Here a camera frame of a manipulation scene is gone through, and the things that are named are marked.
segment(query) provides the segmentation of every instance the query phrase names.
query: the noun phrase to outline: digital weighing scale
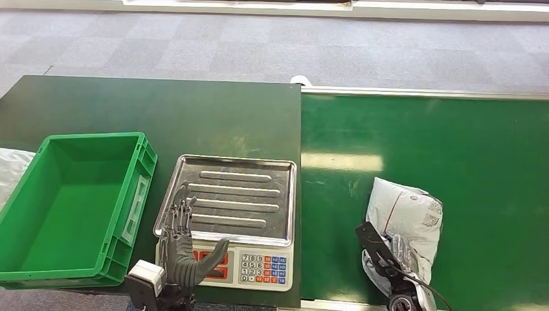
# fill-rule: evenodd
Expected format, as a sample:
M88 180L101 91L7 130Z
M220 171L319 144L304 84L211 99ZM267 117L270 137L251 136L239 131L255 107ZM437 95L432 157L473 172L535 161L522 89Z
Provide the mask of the digital weighing scale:
M200 285L285 292L292 287L297 166L291 161L182 155L164 197L154 234L184 181L197 201L190 228L194 257L230 240L217 270Z

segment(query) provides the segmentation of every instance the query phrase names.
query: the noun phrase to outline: robotic hand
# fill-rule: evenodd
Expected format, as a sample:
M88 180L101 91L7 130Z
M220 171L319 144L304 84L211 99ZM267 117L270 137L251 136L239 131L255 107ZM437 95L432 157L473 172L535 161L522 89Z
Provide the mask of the robotic hand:
M192 251L189 228L196 197L188 199L185 181L174 195L166 213L159 241L157 265L140 260L126 276L126 287L135 307L146 311L191 311L194 287L208 275L216 276L214 268L223 260L229 240L222 239L213 252L197 261Z
M213 252L200 261L192 254L192 236L174 235L168 241L168 256L166 263L167 283L193 288L200 284L227 253L229 240L220 240Z

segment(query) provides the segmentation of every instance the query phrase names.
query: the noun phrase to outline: dark green table surface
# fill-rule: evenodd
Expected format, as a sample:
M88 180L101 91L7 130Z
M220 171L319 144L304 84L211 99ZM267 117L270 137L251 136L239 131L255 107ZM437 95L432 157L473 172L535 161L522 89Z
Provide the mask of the dark green table surface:
M93 82L96 87L77 87L76 81ZM216 146L211 146L192 140L189 133L177 133L181 123L148 122L162 116L196 124L184 108L212 100L231 107L244 106L240 100L248 107L260 105L261 111L254 109L254 116L248 115L255 119L275 113L269 109L274 105L291 109L281 106L282 99L294 100L298 92L290 86L107 81L25 77L0 100L0 144L35 150L52 130L97 132L105 124L108 128L103 132L145 128L160 161L152 186L159 193L150 194L138 236L144 245L154 242L150 226L156 210L149 206L161 201L175 159L187 152L181 141L199 154L213 148L225 156L296 156L286 149L288 141L280 133L265 131L264 135L271 135L265 139L257 133L223 133ZM225 90L224 97L210 87L214 85ZM284 98L275 94L281 89L287 91ZM67 95L59 94L61 90ZM228 99L227 94L239 100ZM443 201L444 226L432 285L455 309L520 310L521 306L549 303L545 268L549 257L545 242L549 236L545 199L549 102L313 94L303 94L301 100L302 298L385 302L362 270L361 247L353 233L364 217L374 176L379 176L423 188ZM92 102L95 108L87 107ZM76 111L74 105L91 115ZM207 107L197 109L203 115L211 112ZM198 125L211 133L209 139L217 137L214 127L223 122L213 114L216 122ZM258 132L266 127L261 123L256 124ZM178 139L163 136L174 132ZM270 154L264 156L256 148L268 148ZM135 255L140 253L145 259L152 257L152 252L138 248ZM207 290L201 291L206 300L222 293L224 300L239 303L291 305L299 298L295 292L287 298L274 293Z
M549 101L304 93L301 138L303 298L384 301L353 232L379 176L443 202L455 310L547 308Z
M154 262L153 225L182 154L286 159L300 163L300 88L117 78L24 76L0 99L0 146L36 151L62 133L144 132L159 161L132 263ZM202 301L299 306L300 205L297 200L293 287L261 292L200 286ZM122 292L123 287L98 289Z

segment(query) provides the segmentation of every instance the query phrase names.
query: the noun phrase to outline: gray carpet floor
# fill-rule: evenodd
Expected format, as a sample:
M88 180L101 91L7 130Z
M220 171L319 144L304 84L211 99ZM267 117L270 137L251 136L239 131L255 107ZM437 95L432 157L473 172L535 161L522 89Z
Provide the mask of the gray carpet floor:
M324 86L549 93L549 25L0 10L0 96L22 75L288 82L297 74ZM127 303L0 289L2 311Z

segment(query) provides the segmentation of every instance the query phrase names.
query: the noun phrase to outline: white plastic bag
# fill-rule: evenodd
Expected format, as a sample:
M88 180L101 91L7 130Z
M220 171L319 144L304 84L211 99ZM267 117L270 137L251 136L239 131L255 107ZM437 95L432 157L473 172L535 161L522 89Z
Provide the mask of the white plastic bag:
M0 211L27 170L34 152L0 148Z
M439 200L427 191L375 178L366 221L374 225L403 268L417 273L426 283L431 281L431 266L442 226L442 203ZM388 296L388 280L379 276L368 260L368 253L364 250L364 271Z

